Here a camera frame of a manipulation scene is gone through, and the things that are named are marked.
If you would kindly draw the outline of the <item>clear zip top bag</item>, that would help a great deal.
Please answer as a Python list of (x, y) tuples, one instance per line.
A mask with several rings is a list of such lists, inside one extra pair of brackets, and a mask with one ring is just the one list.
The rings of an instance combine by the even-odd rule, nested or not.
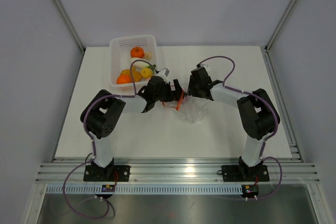
[(208, 101), (183, 94), (178, 101), (161, 102), (164, 108), (172, 109), (174, 115), (182, 122), (195, 124), (207, 115)]

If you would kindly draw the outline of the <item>fake yellow lemon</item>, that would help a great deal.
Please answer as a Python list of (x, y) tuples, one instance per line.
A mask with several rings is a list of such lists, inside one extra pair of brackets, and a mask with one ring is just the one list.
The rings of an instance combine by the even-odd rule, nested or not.
[(142, 76), (142, 78), (144, 78), (144, 79), (147, 79), (147, 78), (152, 77), (152, 76), (153, 76), (153, 71), (152, 71), (152, 69), (150, 69), (150, 68), (148, 68), (148, 67), (146, 67), (146, 68), (142, 68), (142, 69), (141, 69), (141, 76)]

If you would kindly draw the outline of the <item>fake brown ginger root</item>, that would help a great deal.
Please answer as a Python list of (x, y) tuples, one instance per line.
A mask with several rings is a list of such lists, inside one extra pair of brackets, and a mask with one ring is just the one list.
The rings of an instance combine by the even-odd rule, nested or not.
[(122, 70), (120, 76), (129, 76), (129, 78), (131, 78), (131, 73), (133, 74), (135, 82), (140, 82), (142, 80), (142, 76), (135, 66), (133, 66), (131, 70), (130, 69)]

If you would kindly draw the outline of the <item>fake white radish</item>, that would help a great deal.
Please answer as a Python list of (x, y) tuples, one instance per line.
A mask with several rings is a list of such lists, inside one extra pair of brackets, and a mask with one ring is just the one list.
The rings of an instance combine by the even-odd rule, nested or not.
[(135, 66), (138, 69), (142, 69), (146, 67), (156, 69), (156, 65), (153, 65), (147, 61), (144, 61), (141, 58), (130, 58), (130, 63), (131, 63), (130, 68)]

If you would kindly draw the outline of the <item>fake white garlic bulb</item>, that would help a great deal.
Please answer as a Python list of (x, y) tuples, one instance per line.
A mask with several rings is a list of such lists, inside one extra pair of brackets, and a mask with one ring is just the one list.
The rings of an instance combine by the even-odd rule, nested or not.
[(152, 53), (151, 52), (145, 52), (144, 58), (147, 59), (147, 60), (152, 59)]

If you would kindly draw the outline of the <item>fake orange pumpkin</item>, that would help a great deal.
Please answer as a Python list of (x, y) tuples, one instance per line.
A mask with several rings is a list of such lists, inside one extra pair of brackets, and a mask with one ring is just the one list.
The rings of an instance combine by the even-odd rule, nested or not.
[(134, 47), (130, 50), (131, 58), (143, 58), (145, 55), (144, 50), (141, 47)]

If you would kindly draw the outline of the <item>fake orange fruit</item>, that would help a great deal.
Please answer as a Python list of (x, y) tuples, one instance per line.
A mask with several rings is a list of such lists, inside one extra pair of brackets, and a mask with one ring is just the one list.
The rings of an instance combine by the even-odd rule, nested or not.
[(132, 79), (129, 75), (126, 74), (121, 74), (118, 76), (116, 83), (118, 85), (122, 85), (122, 84), (128, 84), (128, 83), (132, 83)]

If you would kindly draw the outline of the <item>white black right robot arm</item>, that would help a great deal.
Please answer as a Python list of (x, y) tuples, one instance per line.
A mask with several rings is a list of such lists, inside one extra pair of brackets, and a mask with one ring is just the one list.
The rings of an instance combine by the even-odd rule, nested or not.
[(238, 161), (238, 173), (244, 180), (252, 179), (263, 165), (266, 141), (276, 134), (280, 124), (280, 116), (267, 91), (262, 88), (243, 91), (229, 87), (223, 81), (212, 80), (205, 67), (198, 66), (191, 72), (186, 94), (238, 109), (247, 134), (245, 148)]

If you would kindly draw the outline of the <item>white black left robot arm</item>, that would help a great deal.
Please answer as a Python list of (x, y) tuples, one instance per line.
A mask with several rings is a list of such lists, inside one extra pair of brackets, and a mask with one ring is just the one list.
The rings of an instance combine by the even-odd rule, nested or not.
[(115, 129), (122, 113), (147, 113), (157, 102), (179, 102), (184, 96), (185, 92), (178, 80), (173, 80), (171, 85), (160, 76), (151, 77), (147, 85), (134, 95), (100, 90), (80, 116), (83, 128), (92, 142), (93, 157), (89, 175), (96, 175), (102, 181), (113, 176), (114, 158), (108, 136)]

